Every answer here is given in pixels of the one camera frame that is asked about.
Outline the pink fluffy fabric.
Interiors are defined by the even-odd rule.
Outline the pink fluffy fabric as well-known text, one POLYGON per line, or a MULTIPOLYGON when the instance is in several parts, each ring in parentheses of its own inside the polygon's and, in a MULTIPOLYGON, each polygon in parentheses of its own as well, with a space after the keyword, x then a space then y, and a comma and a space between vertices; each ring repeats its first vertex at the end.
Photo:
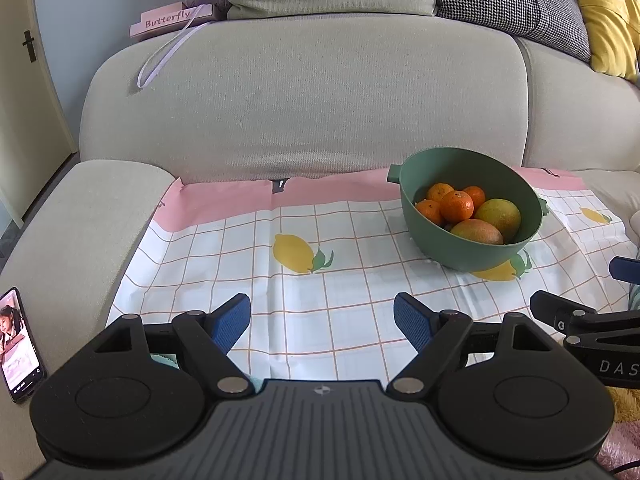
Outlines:
POLYGON ((640 396, 637 389, 608 387, 615 408, 614 424, 598 455, 598 463, 614 470, 639 460, 640 396))

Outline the orange mandarin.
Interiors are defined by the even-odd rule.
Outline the orange mandarin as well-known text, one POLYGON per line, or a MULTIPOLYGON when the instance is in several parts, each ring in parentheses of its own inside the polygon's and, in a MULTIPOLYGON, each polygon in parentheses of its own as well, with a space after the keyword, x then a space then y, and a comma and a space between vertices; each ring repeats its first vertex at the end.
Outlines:
POLYGON ((486 202, 485 191, 479 186, 471 185, 463 189, 463 192, 472 198, 474 209, 480 208, 486 202))
POLYGON ((440 203, 442 199, 450 192, 454 192, 454 188, 444 182, 438 182, 433 184, 426 193, 426 198, 433 202, 440 203))
POLYGON ((414 204, 416 210, 422 214, 422 216, 430 220, 432 223, 436 224, 436 226, 443 226, 445 224, 444 217, 440 212, 440 203, 437 200, 420 200, 414 204))
POLYGON ((463 191, 451 191, 440 200, 440 215, 452 224, 471 219, 475 211, 472 197, 463 191))

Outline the pink butterfly box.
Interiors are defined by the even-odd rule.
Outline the pink butterfly box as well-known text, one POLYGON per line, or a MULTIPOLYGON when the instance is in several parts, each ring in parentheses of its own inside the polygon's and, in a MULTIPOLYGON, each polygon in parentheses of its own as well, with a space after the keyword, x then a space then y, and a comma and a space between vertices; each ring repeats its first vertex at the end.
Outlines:
POLYGON ((142 12, 140 21, 130 26, 129 37, 142 40, 166 34, 186 25, 213 21, 215 12, 211 4, 201 4, 188 8, 182 2, 168 4, 160 8, 142 12))

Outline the green colander bowl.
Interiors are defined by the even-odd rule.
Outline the green colander bowl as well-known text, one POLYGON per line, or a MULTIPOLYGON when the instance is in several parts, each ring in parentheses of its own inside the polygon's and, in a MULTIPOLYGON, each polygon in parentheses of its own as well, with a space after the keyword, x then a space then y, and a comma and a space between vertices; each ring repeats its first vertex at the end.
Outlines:
POLYGON ((441 146, 416 152, 402 164, 390 166, 387 181, 399 186, 409 234, 423 255, 460 272, 485 271, 509 260, 537 234, 544 218, 537 193, 515 170, 465 148, 441 146), (512 242, 491 245, 466 240, 420 214, 416 201, 440 182, 456 188, 477 185, 489 198, 504 198, 518 206, 522 222, 512 242))

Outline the red-green mango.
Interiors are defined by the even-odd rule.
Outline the red-green mango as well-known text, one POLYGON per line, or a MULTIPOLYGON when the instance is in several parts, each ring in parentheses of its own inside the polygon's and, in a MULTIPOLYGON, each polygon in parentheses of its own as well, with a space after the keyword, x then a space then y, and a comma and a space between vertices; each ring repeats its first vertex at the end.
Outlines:
POLYGON ((450 230, 452 235, 462 237, 465 240, 472 240, 480 244, 502 245, 503 237, 501 232, 492 224, 480 219, 466 219, 450 230))

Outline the beige sofa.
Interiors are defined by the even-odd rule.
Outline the beige sofa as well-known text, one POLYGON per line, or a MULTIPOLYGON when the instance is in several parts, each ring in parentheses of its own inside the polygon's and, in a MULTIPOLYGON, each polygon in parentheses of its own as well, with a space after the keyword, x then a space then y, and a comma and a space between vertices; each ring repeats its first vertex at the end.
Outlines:
POLYGON ((44 367, 96 336, 168 188, 385 170, 450 146, 525 174, 582 179, 639 244, 639 91, 536 42, 427 16, 210 24, 156 64, 154 38, 109 58, 80 161, 1 274, 44 367))

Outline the yellow-green mango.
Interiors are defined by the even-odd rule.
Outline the yellow-green mango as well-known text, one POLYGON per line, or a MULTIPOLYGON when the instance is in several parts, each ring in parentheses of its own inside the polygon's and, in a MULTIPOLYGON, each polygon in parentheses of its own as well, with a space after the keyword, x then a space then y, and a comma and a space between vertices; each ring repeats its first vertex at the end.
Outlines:
POLYGON ((508 244, 518 234, 522 216, 518 207, 510 200, 491 198, 475 211, 474 218, 494 226, 502 235, 503 243, 508 244))

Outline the checked lemon print cloth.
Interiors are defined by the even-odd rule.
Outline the checked lemon print cloth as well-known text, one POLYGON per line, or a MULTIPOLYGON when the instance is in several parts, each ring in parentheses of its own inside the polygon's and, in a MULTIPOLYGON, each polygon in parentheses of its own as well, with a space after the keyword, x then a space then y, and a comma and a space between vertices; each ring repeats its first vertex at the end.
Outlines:
POLYGON ((401 292, 435 311, 498 322, 526 313, 537 290, 601 312, 628 307, 608 265, 637 247, 623 221, 574 174, 526 180, 544 204, 538 233, 488 271, 428 260, 408 231, 386 171, 288 180, 174 182, 122 277, 110 318, 166 323, 250 298, 250 326, 231 350, 256 378, 388 382, 412 358, 395 325, 401 292))

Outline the yellow cushion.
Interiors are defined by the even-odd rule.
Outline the yellow cushion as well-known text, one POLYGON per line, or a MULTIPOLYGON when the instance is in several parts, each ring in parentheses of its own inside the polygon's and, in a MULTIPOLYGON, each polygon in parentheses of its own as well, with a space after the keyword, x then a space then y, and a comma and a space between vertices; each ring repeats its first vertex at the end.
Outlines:
POLYGON ((577 0, 588 32, 590 65, 639 84, 639 0, 577 0))

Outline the grey checked cushion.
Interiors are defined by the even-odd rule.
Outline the grey checked cushion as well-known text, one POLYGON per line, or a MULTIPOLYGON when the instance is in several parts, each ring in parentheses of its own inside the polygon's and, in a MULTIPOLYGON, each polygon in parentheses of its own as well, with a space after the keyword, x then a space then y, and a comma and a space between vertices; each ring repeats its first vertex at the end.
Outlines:
POLYGON ((437 15, 500 30, 590 61, 587 29, 576 0, 437 0, 437 15))

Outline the smartphone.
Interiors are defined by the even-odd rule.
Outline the smartphone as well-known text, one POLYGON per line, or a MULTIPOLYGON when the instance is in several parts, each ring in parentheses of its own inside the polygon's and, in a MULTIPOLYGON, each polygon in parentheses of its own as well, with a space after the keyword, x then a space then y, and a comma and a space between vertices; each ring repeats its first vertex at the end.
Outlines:
POLYGON ((1 377, 11 400, 22 404, 47 378, 16 287, 1 297, 1 377))

